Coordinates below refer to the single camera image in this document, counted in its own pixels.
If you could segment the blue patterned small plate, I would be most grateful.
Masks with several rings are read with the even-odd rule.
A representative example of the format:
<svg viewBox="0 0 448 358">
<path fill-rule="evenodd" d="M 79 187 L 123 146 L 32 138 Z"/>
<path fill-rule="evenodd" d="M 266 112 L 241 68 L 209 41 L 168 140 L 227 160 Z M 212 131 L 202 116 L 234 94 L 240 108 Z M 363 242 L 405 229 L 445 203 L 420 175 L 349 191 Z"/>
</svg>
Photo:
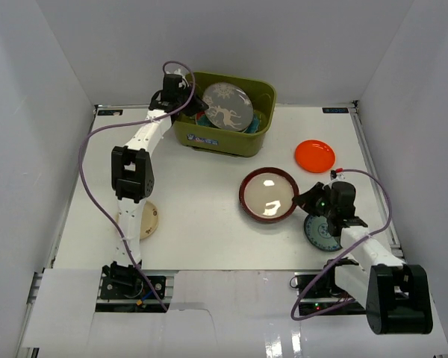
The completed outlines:
<svg viewBox="0 0 448 358">
<path fill-rule="evenodd" d="M 328 223 L 323 216 L 307 215 L 303 233 L 305 238 L 321 251 L 336 252 L 341 249 L 339 241 L 329 233 Z"/>
</svg>

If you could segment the grey plate with deer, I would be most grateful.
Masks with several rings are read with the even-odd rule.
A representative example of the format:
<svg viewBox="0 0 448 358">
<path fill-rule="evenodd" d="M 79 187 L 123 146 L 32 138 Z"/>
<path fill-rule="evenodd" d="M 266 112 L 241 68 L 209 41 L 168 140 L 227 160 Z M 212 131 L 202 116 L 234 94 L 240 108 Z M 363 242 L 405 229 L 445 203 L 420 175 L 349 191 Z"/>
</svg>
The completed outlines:
<svg viewBox="0 0 448 358">
<path fill-rule="evenodd" d="M 212 84 L 203 92 L 202 100 L 208 106 L 205 116 L 219 129 L 243 132 L 252 123 L 253 105 L 240 87 L 226 82 Z"/>
</svg>

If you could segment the orange plastic plate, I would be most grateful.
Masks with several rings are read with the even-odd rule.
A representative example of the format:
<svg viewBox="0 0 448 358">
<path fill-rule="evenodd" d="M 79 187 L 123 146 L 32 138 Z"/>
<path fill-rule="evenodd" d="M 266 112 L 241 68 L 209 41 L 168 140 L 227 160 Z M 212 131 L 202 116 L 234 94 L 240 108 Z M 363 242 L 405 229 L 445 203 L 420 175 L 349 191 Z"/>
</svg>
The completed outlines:
<svg viewBox="0 0 448 358">
<path fill-rule="evenodd" d="M 294 159 L 305 171 L 320 174 L 332 169 L 336 156 L 328 144 L 316 139 L 308 139 L 297 145 Z"/>
</svg>

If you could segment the dark red rimmed plate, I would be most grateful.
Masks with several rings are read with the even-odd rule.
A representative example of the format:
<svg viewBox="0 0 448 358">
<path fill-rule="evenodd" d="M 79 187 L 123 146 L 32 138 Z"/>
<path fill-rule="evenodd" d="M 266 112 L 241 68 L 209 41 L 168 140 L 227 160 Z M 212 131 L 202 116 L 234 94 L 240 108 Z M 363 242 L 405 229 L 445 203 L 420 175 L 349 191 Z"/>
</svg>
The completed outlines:
<svg viewBox="0 0 448 358">
<path fill-rule="evenodd" d="M 285 220 L 294 212 L 293 199 L 298 194 L 296 181 L 286 171 L 262 167 L 242 180 L 238 199 L 246 215 L 257 222 L 271 224 Z"/>
</svg>

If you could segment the teal scalloped plate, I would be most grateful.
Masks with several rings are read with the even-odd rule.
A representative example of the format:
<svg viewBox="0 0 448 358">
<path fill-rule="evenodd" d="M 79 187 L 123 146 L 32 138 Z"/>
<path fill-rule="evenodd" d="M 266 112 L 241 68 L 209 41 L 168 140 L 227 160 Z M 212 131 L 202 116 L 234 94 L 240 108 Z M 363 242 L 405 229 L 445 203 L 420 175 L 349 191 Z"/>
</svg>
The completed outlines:
<svg viewBox="0 0 448 358">
<path fill-rule="evenodd" d="M 213 110 L 211 112 L 211 118 L 213 121 L 211 121 L 208 116 L 207 118 L 211 123 L 211 126 L 207 128 L 220 129 L 235 133 L 255 134 L 259 132 L 261 127 L 261 118 L 257 113 L 253 114 L 252 121 L 248 123 L 246 128 L 244 128 L 242 122 L 240 122 L 241 116 L 234 110 Z"/>
</svg>

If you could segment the cream plate with small flowers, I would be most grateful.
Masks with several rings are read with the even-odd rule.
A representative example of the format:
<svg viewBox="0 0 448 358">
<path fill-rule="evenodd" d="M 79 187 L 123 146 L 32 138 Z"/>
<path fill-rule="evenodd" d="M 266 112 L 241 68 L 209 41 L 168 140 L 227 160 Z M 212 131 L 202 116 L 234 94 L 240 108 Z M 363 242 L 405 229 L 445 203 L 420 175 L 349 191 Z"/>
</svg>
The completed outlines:
<svg viewBox="0 0 448 358">
<path fill-rule="evenodd" d="M 158 222 L 159 213 L 157 207 L 151 201 L 147 201 L 141 218 L 140 239 L 151 236 L 157 230 Z"/>
</svg>

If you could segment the red plate with teal flower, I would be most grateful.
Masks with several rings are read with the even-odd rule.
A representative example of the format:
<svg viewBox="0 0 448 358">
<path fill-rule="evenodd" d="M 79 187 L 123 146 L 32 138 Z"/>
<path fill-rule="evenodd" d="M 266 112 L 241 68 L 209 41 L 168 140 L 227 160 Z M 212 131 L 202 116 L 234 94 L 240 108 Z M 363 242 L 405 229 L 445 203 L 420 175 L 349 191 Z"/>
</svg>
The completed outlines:
<svg viewBox="0 0 448 358">
<path fill-rule="evenodd" d="M 211 126 L 211 123 L 208 120 L 208 118 L 204 112 L 196 114 L 195 122 L 198 126 L 202 126 L 202 127 L 210 127 Z"/>
</svg>

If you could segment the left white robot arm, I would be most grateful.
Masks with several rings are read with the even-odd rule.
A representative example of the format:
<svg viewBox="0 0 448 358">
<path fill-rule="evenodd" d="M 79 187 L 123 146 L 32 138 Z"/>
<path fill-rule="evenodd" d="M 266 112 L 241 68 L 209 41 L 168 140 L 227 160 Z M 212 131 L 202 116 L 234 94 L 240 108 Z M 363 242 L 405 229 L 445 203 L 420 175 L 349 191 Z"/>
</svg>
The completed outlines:
<svg viewBox="0 0 448 358">
<path fill-rule="evenodd" d="M 117 265 L 127 267 L 141 261 L 143 210 L 155 184 L 153 151 L 179 113 L 193 115 L 206 108 L 183 75 L 165 74 L 162 90 L 152 97 L 146 122 L 123 147 L 113 148 L 111 183 L 118 203 L 117 223 L 124 236 L 116 245 L 113 261 Z"/>
</svg>

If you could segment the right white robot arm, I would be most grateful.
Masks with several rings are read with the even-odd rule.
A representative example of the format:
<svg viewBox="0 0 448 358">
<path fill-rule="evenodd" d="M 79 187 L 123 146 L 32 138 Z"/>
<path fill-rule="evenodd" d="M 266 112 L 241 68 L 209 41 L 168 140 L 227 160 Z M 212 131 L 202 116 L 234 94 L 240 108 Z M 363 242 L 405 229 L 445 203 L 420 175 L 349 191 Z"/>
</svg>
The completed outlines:
<svg viewBox="0 0 448 358">
<path fill-rule="evenodd" d="M 326 219 L 329 234 L 342 252 L 299 293 L 302 300 L 322 281 L 333 297 L 344 292 L 364 309 L 370 329 L 377 335 L 432 332 L 433 318 L 428 278 L 420 265 L 394 256 L 355 214 L 356 188 L 346 181 L 315 184 L 293 198 L 307 214 Z"/>
</svg>

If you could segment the olive green plastic bin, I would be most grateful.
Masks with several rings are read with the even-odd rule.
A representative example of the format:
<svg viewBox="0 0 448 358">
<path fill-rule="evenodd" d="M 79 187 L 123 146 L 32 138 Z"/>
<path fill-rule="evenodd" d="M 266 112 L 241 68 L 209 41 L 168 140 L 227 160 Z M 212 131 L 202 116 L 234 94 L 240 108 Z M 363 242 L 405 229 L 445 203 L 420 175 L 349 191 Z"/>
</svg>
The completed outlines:
<svg viewBox="0 0 448 358">
<path fill-rule="evenodd" d="M 273 111 L 276 104 L 276 90 L 267 82 L 218 75 L 209 72 L 195 72 L 186 75 L 190 85 L 195 84 L 195 93 L 202 99 L 207 87 L 219 82 L 226 82 L 240 87 L 250 98 L 254 113 L 261 118 L 261 127 L 255 134 L 235 133 L 220 129 L 198 126 L 195 116 L 180 113 L 172 126 L 176 138 L 182 145 L 200 148 L 206 151 L 223 154 L 252 157 L 256 155 L 263 144 L 265 133 L 270 129 Z"/>
</svg>

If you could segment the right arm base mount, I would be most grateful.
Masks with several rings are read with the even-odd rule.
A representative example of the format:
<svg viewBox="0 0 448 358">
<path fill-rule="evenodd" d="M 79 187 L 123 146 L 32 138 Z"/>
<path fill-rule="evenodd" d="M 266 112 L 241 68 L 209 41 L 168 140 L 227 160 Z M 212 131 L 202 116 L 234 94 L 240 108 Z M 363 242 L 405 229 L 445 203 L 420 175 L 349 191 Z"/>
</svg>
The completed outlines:
<svg viewBox="0 0 448 358">
<path fill-rule="evenodd" d="M 289 281 L 289 286 L 298 292 L 298 295 L 315 277 L 315 274 L 295 274 Z M 322 312 L 334 304 L 350 301 L 352 298 L 342 289 L 332 286 L 324 279 L 320 279 L 300 301 L 298 316 Z M 321 315 L 364 315 L 365 309 L 357 302 L 351 302 L 338 310 Z"/>
</svg>

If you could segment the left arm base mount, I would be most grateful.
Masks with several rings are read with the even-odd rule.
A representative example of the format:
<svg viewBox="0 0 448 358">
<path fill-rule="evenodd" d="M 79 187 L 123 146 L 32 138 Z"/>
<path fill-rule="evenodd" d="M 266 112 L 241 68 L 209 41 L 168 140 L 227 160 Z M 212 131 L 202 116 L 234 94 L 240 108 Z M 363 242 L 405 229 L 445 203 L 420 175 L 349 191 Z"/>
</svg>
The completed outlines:
<svg viewBox="0 0 448 358">
<path fill-rule="evenodd" d="M 133 265 L 116 262 L 102 267 L 97 313 L 165 313 L 167 277 L 151 275 L 148 280 Z"/>
</svg>

